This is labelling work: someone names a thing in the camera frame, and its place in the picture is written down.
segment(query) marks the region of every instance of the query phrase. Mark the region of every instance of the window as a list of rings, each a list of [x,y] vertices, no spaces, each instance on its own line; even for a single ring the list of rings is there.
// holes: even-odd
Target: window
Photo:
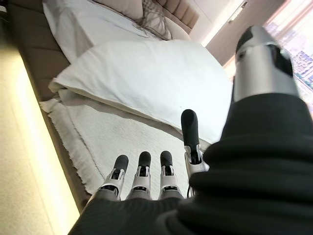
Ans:
[[[313,0],[288,0],[265,23],[264,28],[290,54],[294,78],[301,98],[313,117]],[[236,66],[235,56],[224,69],[230,79]]]

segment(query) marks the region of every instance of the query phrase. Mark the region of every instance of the black cable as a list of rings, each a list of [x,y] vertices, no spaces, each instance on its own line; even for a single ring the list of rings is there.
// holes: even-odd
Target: black cable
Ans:
[[[188,190],[187,190],[187,198],[189,198],[189,191],[190,191],[190,186],[188,186]]]

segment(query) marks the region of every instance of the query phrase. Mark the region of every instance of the gray pillow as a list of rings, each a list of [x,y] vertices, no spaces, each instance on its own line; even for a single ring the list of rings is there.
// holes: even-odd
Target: gray pillow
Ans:
[[[171,40],[172,35],[168,29],[162,7],[152,0],[142,1],[143,18],[140,26],[152,32],[163,40]]]
[[[142,18],[141,0],[94,0],[97,3],[108,6],[124,16],[138,21]]]

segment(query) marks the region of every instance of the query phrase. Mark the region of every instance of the wall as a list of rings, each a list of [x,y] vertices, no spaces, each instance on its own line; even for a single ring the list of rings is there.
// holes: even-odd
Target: wall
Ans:
[[[262,26],[285,0],[247,0],[247,4],[232,23],[222,26],[206,46],[208,51],[224,65],[236,51],[241,35],[251,25]]]
[[[243,0],[188,0],[200,17],[190,33],[193,41],[206,46]]]

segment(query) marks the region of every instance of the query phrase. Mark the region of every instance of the white sheet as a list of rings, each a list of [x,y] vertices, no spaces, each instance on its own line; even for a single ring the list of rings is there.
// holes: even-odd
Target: white sheet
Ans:
[[[231,99],[231,83],[200,44],[172,41],[108,42],[93,47],[55,78],[64,87],[105,104],[180,129],[193,109],[199,137],[219,140]]]
[[[88,0],[44,0],[51,32],[73,63],[85,51],[107,41],[158,41],[131,20]]]

